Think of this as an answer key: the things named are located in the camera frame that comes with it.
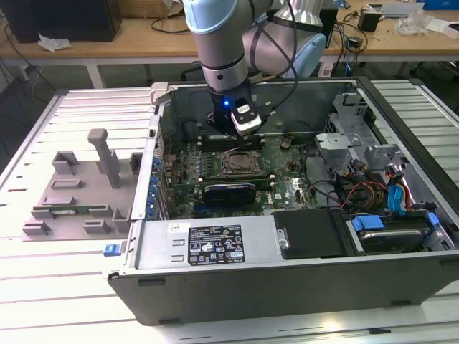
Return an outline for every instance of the black plastic cover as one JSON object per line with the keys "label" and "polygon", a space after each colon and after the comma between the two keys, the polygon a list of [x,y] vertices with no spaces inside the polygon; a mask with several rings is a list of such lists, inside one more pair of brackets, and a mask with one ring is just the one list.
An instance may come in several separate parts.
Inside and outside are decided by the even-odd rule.
{"label": "black plastic cover", "polygon": [[273,214],[277,229],[284,229],[289,248],[284,259],[355,256],[347,228],[346,213],[339,210],[306,209]]}

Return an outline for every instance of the blue latch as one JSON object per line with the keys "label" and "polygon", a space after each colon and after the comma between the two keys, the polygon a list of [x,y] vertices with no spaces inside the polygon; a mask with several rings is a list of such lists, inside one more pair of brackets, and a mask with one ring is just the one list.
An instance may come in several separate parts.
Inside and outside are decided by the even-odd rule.
{"label": "blue latch", "polygon": [[384,229],[384,224],[377,215],[363,215],[356,216],[351,221],[355,231],[374,231],[378,229]]}
{"label": "blue latch", "polygon": [[427,220],[429,220],[433,228],[435,228],[436,226],[440,224],[440,220],[437,218],[437,215],[435,215],[435,213],[428,213]]}
{"label": "blue latch", "polygon": [[402,210],[400,204],[404,198],[404,191],[398,185],[392,185],[389,187],[389,195],[387,196],[387,208],[390,211],[396,211],[400,215],[405,215],[407,212]]}
{"label": "blue latch", "polygon": [[109,244],[105,246],[103,250],[103,255],[106,257],[115,257],[121,255],[121,245]]}

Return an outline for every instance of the white label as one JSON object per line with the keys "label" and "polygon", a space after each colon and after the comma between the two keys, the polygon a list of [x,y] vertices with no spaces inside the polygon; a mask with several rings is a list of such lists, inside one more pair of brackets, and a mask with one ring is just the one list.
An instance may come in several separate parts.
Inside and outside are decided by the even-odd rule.
{"label": "white label", "polygon": [[169,227],[167,228],[167,232],[169,234],[188,233],[189,226],[190,224],[184,224],[184,223],[169,224]]}
{"label": "white label", "polygon": [[237,108],[237,111],[240,114],[246,113],[249,110],[250,110],[250,106],[249,105],[243,105],[243,106]]}

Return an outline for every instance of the power supply label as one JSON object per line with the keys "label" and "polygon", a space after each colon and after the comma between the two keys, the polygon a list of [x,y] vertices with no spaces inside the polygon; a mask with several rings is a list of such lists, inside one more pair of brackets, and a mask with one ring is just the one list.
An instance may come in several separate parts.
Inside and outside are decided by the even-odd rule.
{"label": "power supply label", "polygon": [[190,227],[188,231],[190,265],[245,262],[240,225]]}

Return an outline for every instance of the gray 3d printed part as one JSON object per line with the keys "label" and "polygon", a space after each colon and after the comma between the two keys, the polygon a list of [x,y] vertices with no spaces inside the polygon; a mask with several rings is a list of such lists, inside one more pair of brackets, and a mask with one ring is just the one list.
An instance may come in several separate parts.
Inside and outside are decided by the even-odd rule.
{"label": "gray 3d printed part", "polygon": [[22,239],[125,239],[138,178],[132,160],[115,158],[119,187],[112,188],[95,161],[79,162],[72,152],[58,153],[56,173],[32,209]]}
{"label": "gray 3d printed part", "polygon": [[94,145],[98,152],[100,163],[107,175],[112,188],[120,187],[120,176],[118,174],[118,159],[112,157],[110,150],[107,146],[107,130],[106,129],[91,129],[87,140]]}

